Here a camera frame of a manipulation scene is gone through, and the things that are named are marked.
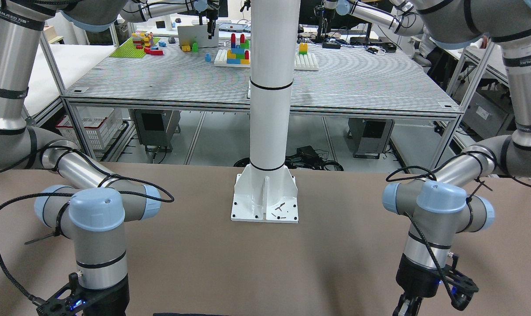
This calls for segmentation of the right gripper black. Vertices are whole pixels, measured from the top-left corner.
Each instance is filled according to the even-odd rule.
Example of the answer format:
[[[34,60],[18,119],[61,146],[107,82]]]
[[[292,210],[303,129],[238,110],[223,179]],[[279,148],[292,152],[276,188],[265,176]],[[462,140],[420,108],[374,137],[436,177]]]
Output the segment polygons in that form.
[[[125,316],[130,298],[128,275],[107,289],[91,290],[79,286],[79,297],[85,302],[83,316]]]

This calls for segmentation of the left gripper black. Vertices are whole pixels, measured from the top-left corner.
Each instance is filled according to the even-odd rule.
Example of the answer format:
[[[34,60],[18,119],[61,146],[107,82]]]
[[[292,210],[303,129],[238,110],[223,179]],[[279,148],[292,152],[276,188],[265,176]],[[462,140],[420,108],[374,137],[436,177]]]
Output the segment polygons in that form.
[[[403,294],[398,299],[393,316],[417,316],[423,298],[434,297],[440,281],[437,270],[420,266],[402,255],[396,282],[403,289]]]

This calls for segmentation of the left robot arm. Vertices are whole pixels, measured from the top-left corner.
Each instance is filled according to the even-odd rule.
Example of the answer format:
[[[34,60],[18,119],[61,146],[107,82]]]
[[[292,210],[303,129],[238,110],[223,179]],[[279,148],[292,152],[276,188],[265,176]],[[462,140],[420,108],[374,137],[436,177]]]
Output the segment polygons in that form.
[[[457,310],[478,288],[447,265],[456,233],[476,232],[494,221],[490,203],[471,202],[464,185],[490,174],[531,178],[531,0],[413,0],[412,6],[441,47],[458,48],[483,35],[502,50],[516,130],[474,143],[442,166],[408,183],[388,184],[386,210],[411,225],[396,282],[403,289],[395,316],[416,316],[423,298],[443,284]]]

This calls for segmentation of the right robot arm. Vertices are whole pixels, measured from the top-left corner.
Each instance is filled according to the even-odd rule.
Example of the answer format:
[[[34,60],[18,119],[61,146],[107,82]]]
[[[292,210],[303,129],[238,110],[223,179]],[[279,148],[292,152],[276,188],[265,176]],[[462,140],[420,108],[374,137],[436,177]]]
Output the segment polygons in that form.
[[[61,12],[76,26],[103,31],[127,5],[125,0],[0,1],[0,173],[10,169],[50,170],[70,182],[1,204],[35,199],[35,211],[51,235],[72,240],[76,271],[58,292],[39,298],[15,280],[0,254],[7,278],[41,316],[124,316],[129,304],[125,222],[155,216],[163,188],[120,176],[54,132],[29,126],[24,99],[47,19]]]

